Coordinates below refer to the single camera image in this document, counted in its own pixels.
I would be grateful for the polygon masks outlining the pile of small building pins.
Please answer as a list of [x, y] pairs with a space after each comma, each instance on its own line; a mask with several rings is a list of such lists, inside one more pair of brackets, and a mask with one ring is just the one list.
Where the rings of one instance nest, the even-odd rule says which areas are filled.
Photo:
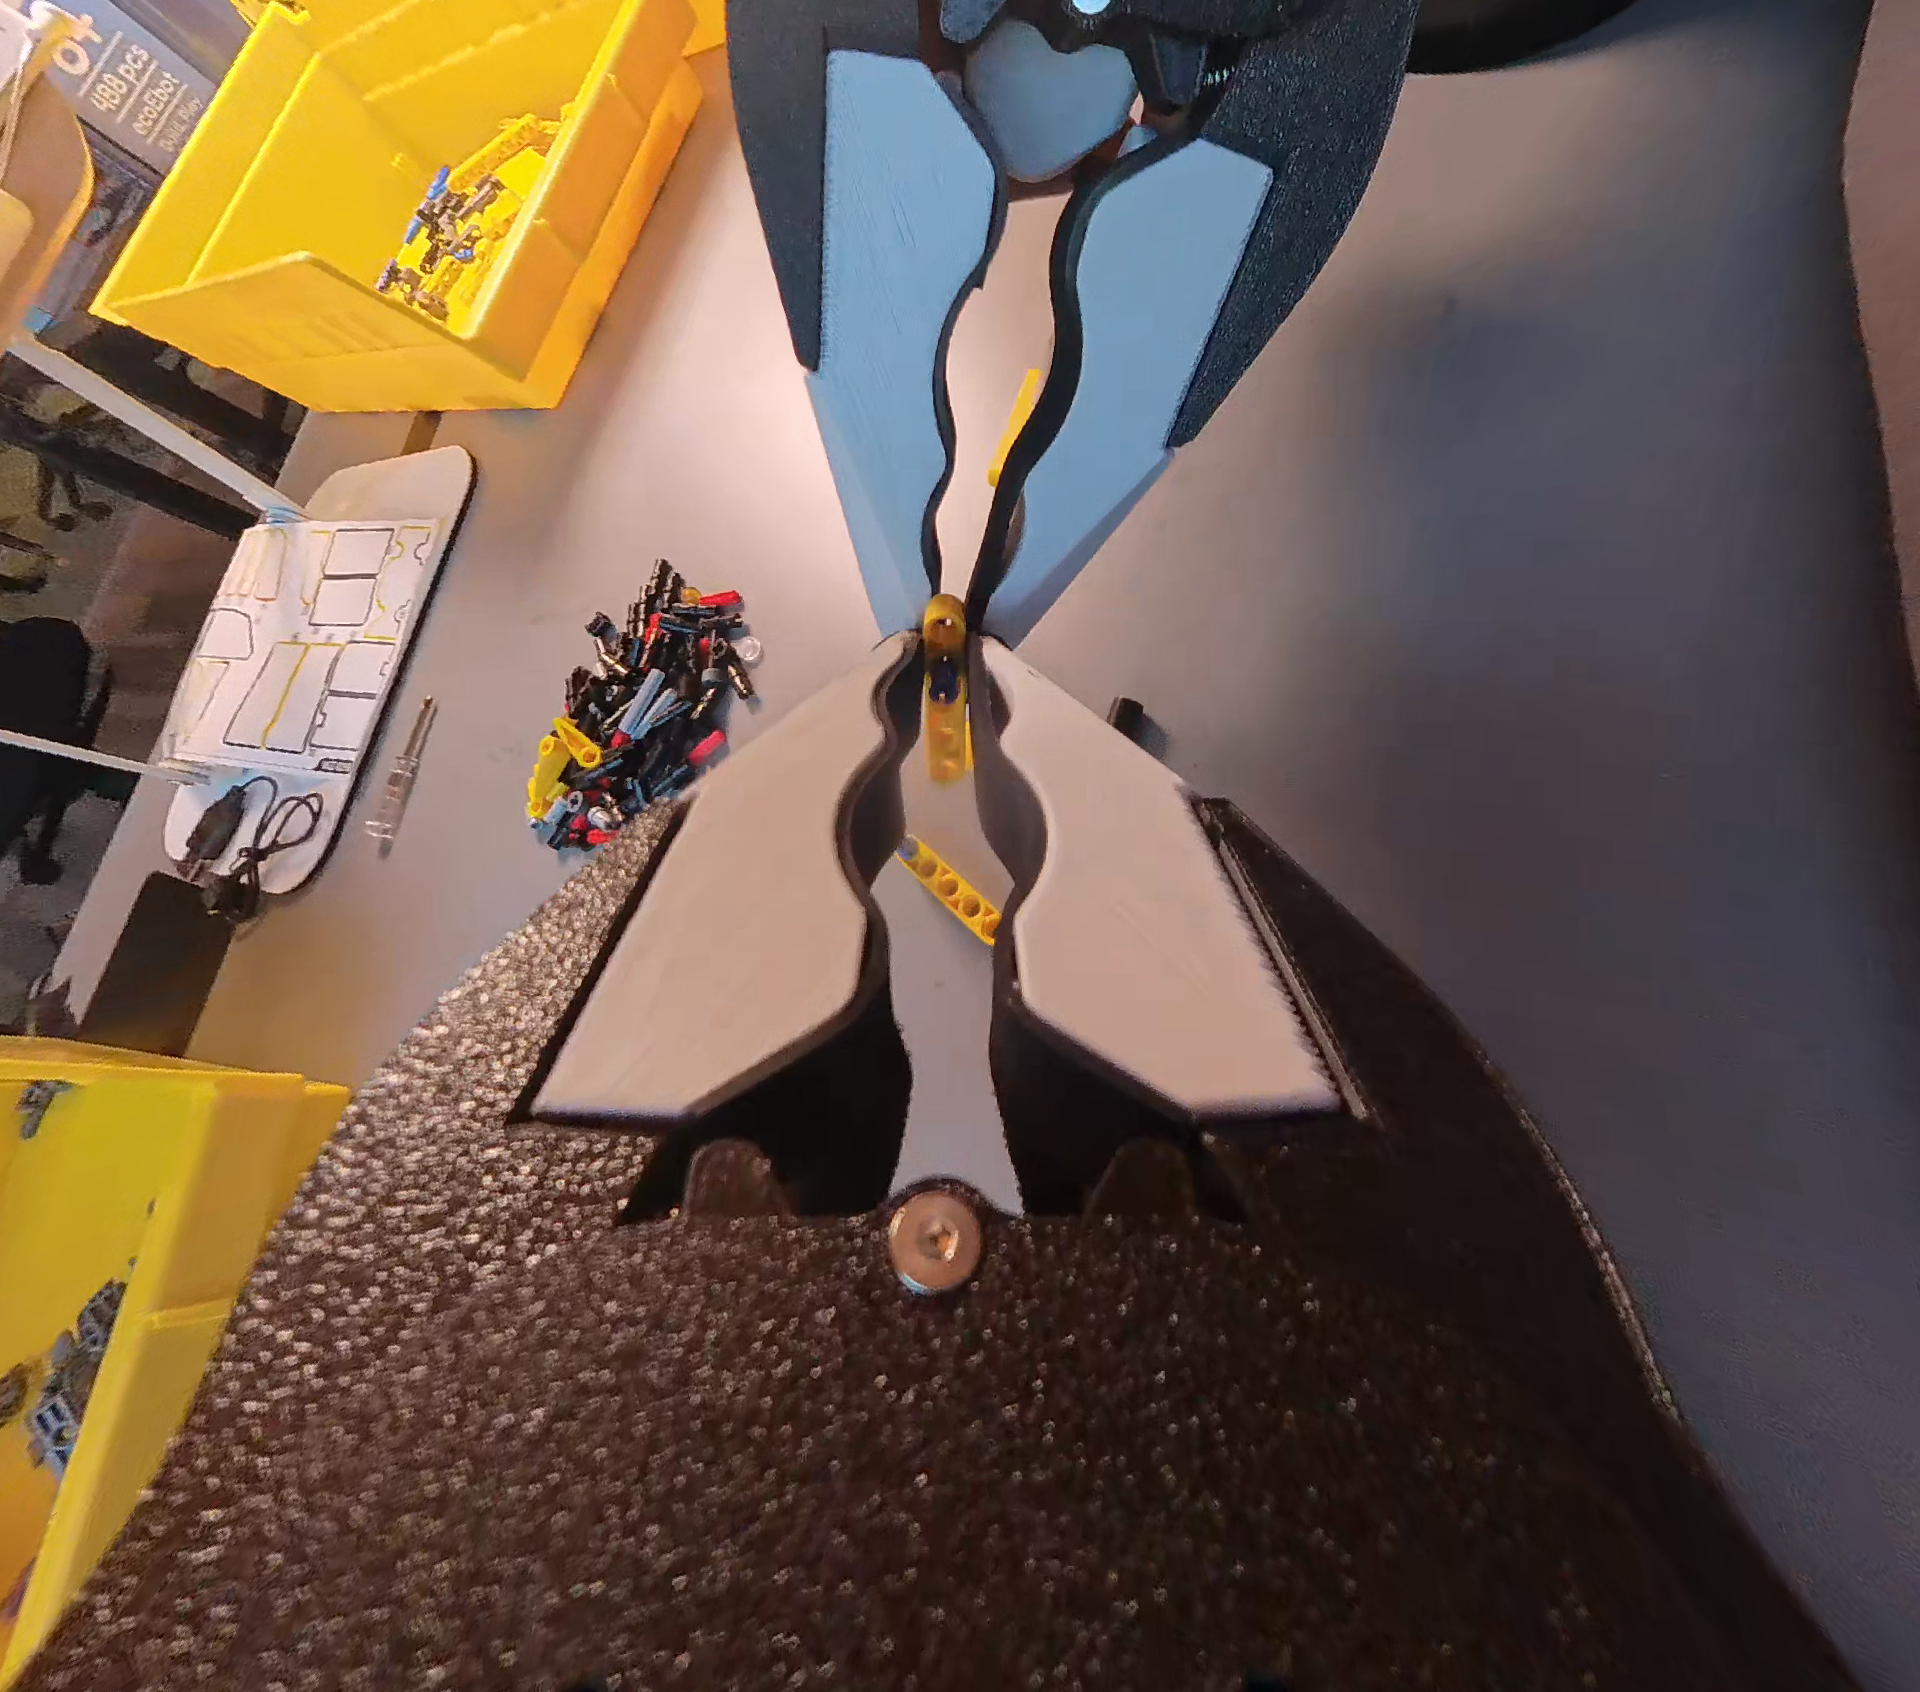
[[758, 705], [761, 645], [739, 591], [693, 586], [660, 556], [622, 616], [588, 624], [540, 737], [525, 822], [546, 850], [588, 855], [671, 806], [729, 753], [733, 717]]

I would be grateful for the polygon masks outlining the long yellow holed beam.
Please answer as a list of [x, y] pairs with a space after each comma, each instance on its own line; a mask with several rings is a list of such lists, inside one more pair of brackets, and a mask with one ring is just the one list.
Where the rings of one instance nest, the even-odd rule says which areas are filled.
[[924, 770], [934, 786], [957, 784], [971, 769], [967, 619], [961, 600], [934, 594], [922, 616]]

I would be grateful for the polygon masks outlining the person's beige sweatshirt torso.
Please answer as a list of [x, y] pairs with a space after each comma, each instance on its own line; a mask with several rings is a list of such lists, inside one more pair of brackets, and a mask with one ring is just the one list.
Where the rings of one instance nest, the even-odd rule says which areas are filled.
[[1855, 314], [1883, 454], [1906, 649], [1917, 658], [1917, 0], [1873, 0], [1842, 136]]

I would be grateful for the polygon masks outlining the black flat pad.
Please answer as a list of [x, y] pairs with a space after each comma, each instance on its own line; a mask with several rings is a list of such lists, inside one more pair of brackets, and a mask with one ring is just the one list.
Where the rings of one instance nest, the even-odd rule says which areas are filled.
[[234, 925], [207, 909], [201, 888], [148, 877], [73, 1037], [141, 1056], [185, 1056], [232, 940]]

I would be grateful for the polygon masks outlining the grey desk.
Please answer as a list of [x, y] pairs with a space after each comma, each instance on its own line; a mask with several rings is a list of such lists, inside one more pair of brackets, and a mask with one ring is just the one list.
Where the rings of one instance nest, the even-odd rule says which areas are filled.
[[1197, 1124], [1014, 1013], [902, 762], [854, 1021], [675, 1129], [529, 1117], [692, 786], [525, 783], [663, 559], [881, 641], [733, 110], [499, 431], [399, 888], [251, 954], [358, 1078], [19, 1689], [1916, 1689], [1916, 658], [1844, 135], [1873, 0], [1421, 0], [1300, 305], [1037, 624], [967, 594], [1052, 250], [1235, 55], [919, 0], [1004, 220], [942, 586], [1140, 701], [1340, 1089]]

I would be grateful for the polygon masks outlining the heap of small black pieces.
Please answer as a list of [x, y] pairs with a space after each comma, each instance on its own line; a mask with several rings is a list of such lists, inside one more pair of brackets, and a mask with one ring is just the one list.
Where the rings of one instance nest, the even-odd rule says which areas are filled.
[[19, 1425], [27, 1465], [60, 1483], [78, 1451], [129, 1280], [105, 1280], [52, 1345], [1, 1373], [1, 1427]]

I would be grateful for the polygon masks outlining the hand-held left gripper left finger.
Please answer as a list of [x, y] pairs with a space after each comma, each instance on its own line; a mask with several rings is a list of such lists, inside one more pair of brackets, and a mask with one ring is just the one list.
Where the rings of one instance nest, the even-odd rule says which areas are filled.
[[675, 1129], [848, 1028], [888, 971], [919, 639], [891, 635], [686, 795], [540, 1056], [528, 1112]]

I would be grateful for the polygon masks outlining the heap of yellow pieces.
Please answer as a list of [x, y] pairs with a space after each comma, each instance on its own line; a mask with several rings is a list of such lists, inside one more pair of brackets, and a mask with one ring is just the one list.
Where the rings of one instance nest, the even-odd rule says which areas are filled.
[[562, 119], [525, 114], [463, 161], [437, 169], [373, 283], [378, 294], [446, 328], [463, 327], [562, 130]]

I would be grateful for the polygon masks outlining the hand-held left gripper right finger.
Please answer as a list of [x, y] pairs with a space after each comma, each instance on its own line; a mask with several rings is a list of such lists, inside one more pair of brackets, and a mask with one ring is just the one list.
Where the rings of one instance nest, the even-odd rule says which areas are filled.
[[1341, 1111], [1188, 784], [995, 639], [969, 652], [1015, 1017], [1197, 1124]]

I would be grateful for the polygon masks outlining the white booklet stand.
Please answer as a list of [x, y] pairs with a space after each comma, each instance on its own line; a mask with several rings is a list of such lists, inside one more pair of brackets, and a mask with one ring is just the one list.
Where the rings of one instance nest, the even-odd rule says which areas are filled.
[[[363, 759], [349, 777], [288, 777], [251, 766], [178, 766], [159, 759], [162, 734], [157, 734], [153, 755], [148, 760], [133, 760], [92, 746], [55, 744], [4, 731], [4, 746], [25, 748], [72, 765], [108, 769], [116, 774], [153, 778], [168, 786], [172, 805], [165, 813], [162, 838], [165, 860], [174, 877], [201, 890], [203, 899], [209, 897], [211, 888], [225, 890], [230, 884], [250, 888], [256, 901], [285, 897], [299, 890], [321, 869], [348, 816], [361, 774], [372, 765], [399, 671], [414, 647], [443, 559], [465, 512], [474, 485], [474, 461], [458, 446], [414, 456], [388, 456], [334, 472], [305, 500], [291, 500], [251, 466], [223, 456], [129, 391], [112, 385], [94, 366], [44, 345], [32, 334], [25, 312], [36, 303], [52, 266], [72, 242], [92, 200], [94, 184], [78, 113], [44, 75], [53, 33], [53, 25], [4, 25], [4, 334], [9, 337], [8, 356], [44, 380], [79, 396], [92, 410], [148, 439], [192, 470], [220, 480], [247, 505], [250, 529], [278, 523], [430, 521], [446, 525], [443, 554], [430, 596], [401, 654], [396, 680]], [[209, 607], [211, 600], [201, 607], [190, 654]]]

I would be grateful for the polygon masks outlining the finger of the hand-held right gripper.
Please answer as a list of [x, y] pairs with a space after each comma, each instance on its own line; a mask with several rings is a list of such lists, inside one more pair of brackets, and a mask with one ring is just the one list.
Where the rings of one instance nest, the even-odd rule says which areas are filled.
[[1163, 477], [1271, 184], [1232, 149], [1157, 139], [1067, 202], [1050, 262], [1052, 360], [980, 541], [975, 630], [1024, 641]]
[[1004, 184], [924, 63], [827, 55], [819, 358], [807, 398], [879, 636], [944, 586], [948, 342], [995, 250]]

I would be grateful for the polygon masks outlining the short yellow holed beam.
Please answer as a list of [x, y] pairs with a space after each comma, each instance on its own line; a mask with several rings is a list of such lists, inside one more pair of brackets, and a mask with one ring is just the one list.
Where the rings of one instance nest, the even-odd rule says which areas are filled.
[[895, 855], [908, 874], [975, 940], [994, 947], [999, 909], [965, 880], [940, 852], [913, 834], [905, 834]]

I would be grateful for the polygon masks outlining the black office chair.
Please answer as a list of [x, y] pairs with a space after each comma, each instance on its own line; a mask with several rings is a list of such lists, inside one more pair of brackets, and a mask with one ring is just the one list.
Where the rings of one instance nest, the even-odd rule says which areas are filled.
[[[92, 649], [79, 624], [32, 616], [1, 626], [1, 729], [61, 746], [92, 748], [105, 706], [92, 689]], [[46, 887], [60, 878], [53, 856], [75, 799], [109, 789], [109, 770], [48, 753], [1, 744], [1, 855], [16, 855], [17, 878]]]

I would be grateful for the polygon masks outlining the sticker sheet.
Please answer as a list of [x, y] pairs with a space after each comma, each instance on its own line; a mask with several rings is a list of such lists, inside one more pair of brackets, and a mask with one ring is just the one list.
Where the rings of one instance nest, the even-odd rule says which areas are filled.
[[227, 562], [157, 738], [180, 769], [351, 777], [443, 556], [443, 521], [278, 521]]

